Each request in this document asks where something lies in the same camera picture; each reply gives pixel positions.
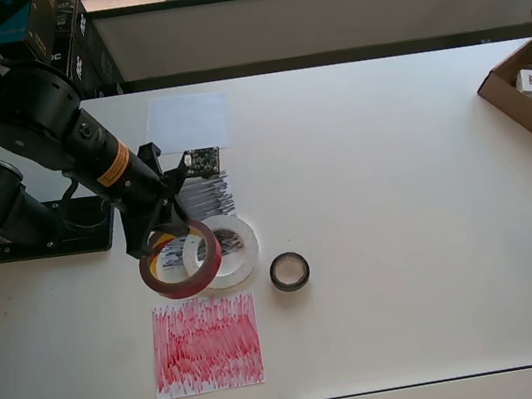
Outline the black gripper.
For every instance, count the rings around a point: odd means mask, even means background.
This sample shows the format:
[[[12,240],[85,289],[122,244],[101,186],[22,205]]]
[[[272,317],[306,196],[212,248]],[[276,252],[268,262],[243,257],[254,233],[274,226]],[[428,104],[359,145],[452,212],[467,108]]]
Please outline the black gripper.
[[[135,259],[148,255],[148,240],[154,232],[176,237],[188,235],[190,217],[180,200],[158,202],[175,196],[185,179],[184,166],[162,174],[148,169],[130,172],[113,186],[111,202],[122,211],[128,255]]]

